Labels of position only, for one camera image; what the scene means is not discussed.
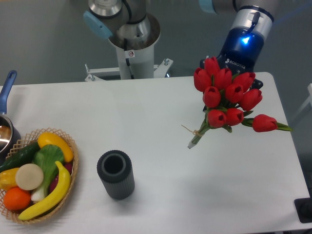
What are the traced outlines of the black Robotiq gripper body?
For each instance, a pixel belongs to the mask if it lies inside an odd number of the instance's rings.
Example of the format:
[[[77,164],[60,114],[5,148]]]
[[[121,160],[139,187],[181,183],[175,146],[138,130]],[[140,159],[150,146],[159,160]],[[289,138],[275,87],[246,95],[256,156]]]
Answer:
[[[234,28],[229,31],[216,60],[221,69],[229,68],[233,75],[253,72],[263,45],[264,39],[259,34]]]

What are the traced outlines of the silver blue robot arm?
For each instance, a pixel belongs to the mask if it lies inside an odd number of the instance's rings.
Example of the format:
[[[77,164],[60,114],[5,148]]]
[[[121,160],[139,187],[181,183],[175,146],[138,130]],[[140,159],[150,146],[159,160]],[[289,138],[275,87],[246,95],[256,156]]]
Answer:
[[[83,19],[90,30],[115,47],[121,79],[163,78],[172,65],[154,63],[160,37],[158,20],[143,0],[91,0]],[[207,13],[235,12],[236,17],[217,56],[220,68],[233,74],[252,72],[274,22],[278,0],[201,0]]]

